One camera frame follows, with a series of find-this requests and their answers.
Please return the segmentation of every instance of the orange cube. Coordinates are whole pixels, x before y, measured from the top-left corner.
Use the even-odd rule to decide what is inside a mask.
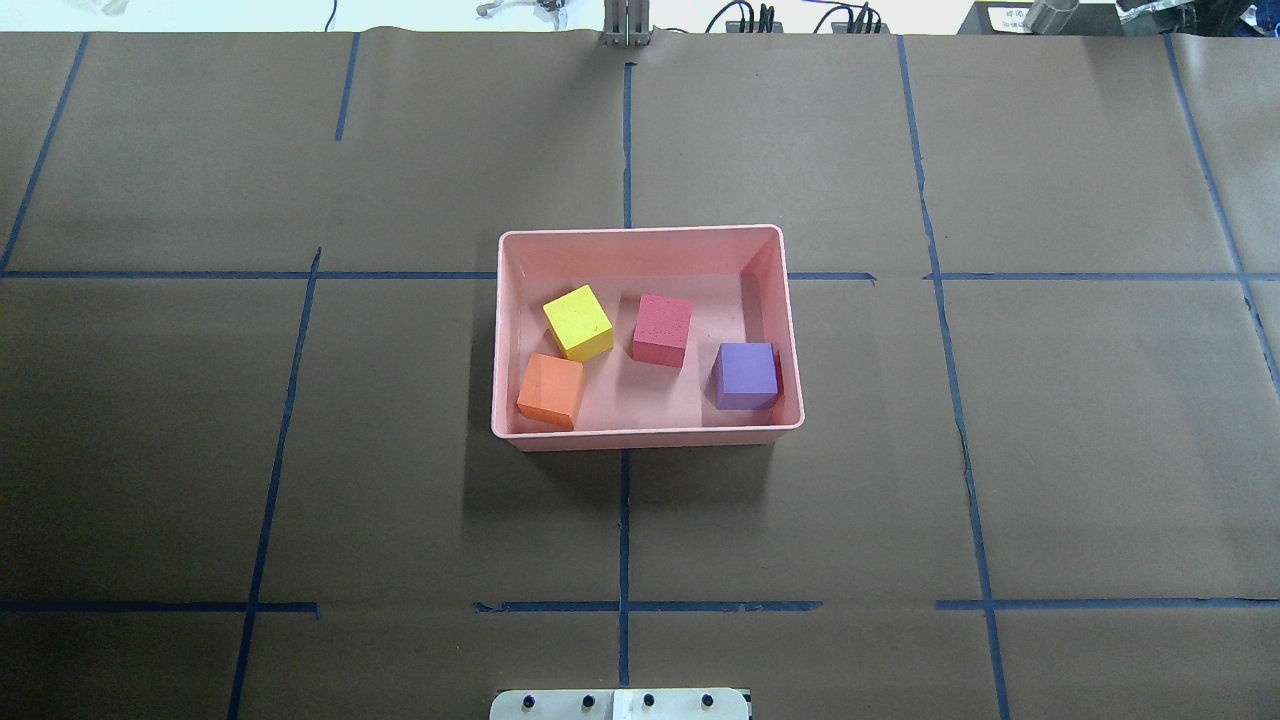
[[[586,389],[586,370],[576,360],[535,352],[525,366],[516,409],[532,420],[573,429]]]

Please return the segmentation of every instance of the yellow cube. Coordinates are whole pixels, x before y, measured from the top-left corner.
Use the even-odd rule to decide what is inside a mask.
[[[613,347],[613,325],[589,284],[543,305],[543,313],[570,360],[582,363]]]

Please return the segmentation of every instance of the toy block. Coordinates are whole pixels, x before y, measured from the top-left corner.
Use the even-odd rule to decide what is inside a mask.
[[[641,363],[682,366],[692,316],[694,304],[687,300],[641,295],[631,356]]]
[[[764,410],[778,397],[772,342],[722,342],[712,375],[721,410]]]
[[[526,418],[572,430],[585,389],[586,372],[581,363],[535,352],[525,366],[516,407]]]
[[[543,305],[543,313],[564,357],[585,363],[613,348],[613,325],[591,286],[552,300]]]

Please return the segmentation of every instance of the red cube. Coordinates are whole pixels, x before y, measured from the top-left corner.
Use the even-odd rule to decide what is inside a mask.
[[[641,363],[682,366],[692,316],[694,304],[687,300],[641,295],[631,356]]]

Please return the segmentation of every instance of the pink bin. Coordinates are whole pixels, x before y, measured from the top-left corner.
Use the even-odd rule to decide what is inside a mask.
[[[516,410],[534,352],[558,355],[543,304],[590,284],[613,350],[586,361],[573,430]],[[631,336],[643,293],[692,301],[682,368],[639,363]],[[804,423],[782,231],[776,225],[508,232],[498,242],[493,432],[526,452],[772,442]],[[780,393],[768,410],[719,410],[712,366],[722,342],[772,342]]]

